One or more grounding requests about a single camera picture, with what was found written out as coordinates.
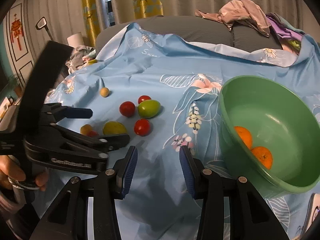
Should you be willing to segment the person's left hand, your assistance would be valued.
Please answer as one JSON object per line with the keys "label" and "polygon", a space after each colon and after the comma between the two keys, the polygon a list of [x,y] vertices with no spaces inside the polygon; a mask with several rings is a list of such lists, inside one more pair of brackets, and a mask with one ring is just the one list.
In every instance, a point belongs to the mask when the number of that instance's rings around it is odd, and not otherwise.
{"label": "person's left hand", "polygon": [[[2,188],[12,190],[12,185],[8,180],[9,177],[17,181],[24,181],[26,179],[25,173],[22,169],[7,155],[1,155],[0,169]],[[41,191],[46,190],[46,183],[48,182],[48,179],[49,173],[47,170],[38,174],[35,178],[35,183]]]}

